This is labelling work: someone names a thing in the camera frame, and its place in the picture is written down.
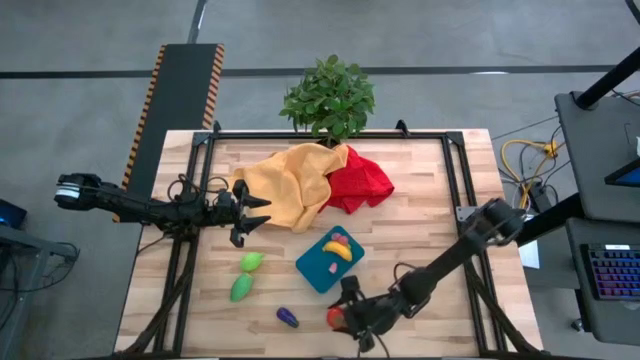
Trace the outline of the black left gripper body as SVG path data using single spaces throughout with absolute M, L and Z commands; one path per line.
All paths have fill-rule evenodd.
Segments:
M 231 226 L 230 241 L 236 248 L 244 247 L 240 223 L 243 216 L 242 198 L 247 190 L 244 180 L 236 180 L 231 191 L 220 191 L 215 200 L 214 225 Z

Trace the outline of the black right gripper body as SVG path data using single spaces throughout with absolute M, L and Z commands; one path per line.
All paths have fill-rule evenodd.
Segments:
M 349 334 L 357 342 L 358 353 L 371 351 L 374 339 L 389 331 L 400 317 L 400 293 L 390 290 L 388 293 L 367 298 L 360 289 L 356 276 L 341 280 L 341 296 L 350 301 L 343 306 L 347 327 L 357 329 L 357 334 Z

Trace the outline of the red toy tomato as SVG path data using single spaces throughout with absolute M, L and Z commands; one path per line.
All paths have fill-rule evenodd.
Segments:
M 327 311 L 326 322 L 332 330 L 344 330 L 347 327 L 344 311 L 341 307 L 330 307 Z

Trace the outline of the round green toy produce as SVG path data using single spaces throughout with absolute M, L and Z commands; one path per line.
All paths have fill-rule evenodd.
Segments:
M 241 270 L 246 273 L 257 270 L 262 264 L 263 258 L 264 254 L 259 252 L 250 252 L 245 254 L 240 262 Z

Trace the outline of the yellow toy banana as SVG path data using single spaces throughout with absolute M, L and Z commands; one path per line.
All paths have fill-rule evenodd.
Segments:
M 351 262 L 353 260 L 353 254 L 350 248 L 338 241 L 327 242 L 323 246 L 322 250 L 324 252 L 334 253 L 347 262 Z

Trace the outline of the elongated green toy produce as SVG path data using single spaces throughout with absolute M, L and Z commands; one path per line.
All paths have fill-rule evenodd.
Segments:
M 250 273 L 240 274 L 234 281 L 230 291 L 230 301 L 239 302 L 251 291 L 254 277 Z

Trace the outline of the teal rectangular plate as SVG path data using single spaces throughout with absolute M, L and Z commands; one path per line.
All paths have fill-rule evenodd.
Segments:
M 343 260 L 334 253 L 322 250 L 327 242 L 332 241 L 331 235 L 336 232 L 348 237 L 348 247 L 353 254 L 351 262 Z M 342 226 L 334 226 L 296 260 L 296 268 L 316 292 L 324 294 L 349 272 L 364 255 L 364 248 Z M 335 274 L 331 274 L 328 271 L 332 263 L 338 264 L 338 270 Z

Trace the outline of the purple toy eggplant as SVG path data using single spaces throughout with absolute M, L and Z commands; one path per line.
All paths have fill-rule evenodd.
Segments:
M 299 321 L 296 316 L 287 308 L 279 307 L 276 311 L 276 317 L 291 328 L 298 328 Z

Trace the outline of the red cloth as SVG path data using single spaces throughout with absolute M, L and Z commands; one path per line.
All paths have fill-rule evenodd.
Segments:
M 329 199 L 321 207 L 335 207 L 352 214 L 364 203 L 376 207 L 395 190 L 389 177 L 380 166 L 347 147 L 346 165 L 328 174 L 331 188 Z

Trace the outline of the black ramp with hazard stripes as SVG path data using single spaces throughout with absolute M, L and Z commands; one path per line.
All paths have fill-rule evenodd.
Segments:
M 120 185 L 127 193 L 151 196 L 167 132 L 213 127 L 224 55 L 222 44 L 160 48 Z

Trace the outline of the green potted plant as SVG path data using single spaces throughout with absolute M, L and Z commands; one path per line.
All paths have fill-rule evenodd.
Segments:
M 332 54 L 317 59 L 300 82 L 286 90 L 279 115 L 296 132 L 308 131 L 319 144 L 333 148 L 366 128 L 375 105 L 368 75 L 358 64 Z

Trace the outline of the grey desk with keyboard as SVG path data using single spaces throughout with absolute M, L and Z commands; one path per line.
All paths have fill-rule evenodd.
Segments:
M 579 281 L 578 301 L 586 331 L 605 343 L 640 346 L 640 302 L 602 301 L 586 277 L 583 244 L 640 245 L 640 226 L 571 218 L 565 225 Z

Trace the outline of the backlit black keyboard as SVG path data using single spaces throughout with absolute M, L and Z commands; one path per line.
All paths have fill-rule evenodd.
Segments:
M 592 243 L 580 250 L 596 299 L 640 302 L 640 245 Z

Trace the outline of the grey desk top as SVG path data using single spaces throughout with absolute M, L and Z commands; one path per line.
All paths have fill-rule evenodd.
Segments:
M 585 215 L 640 223 L 640 188 L 605 183 L 606 176 L 638 158 L 640 107 L 604 97 L 583 110 L 570 94 L 558 94 L 554 101 Z

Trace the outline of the black pole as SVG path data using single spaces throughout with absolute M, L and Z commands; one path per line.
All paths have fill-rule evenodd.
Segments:
M 579 95 L 573 95 L 574 103 L 581 109 L 591 109 L 601 98 L 611 92 L 640 69 L 640 46 L 618 65 Z

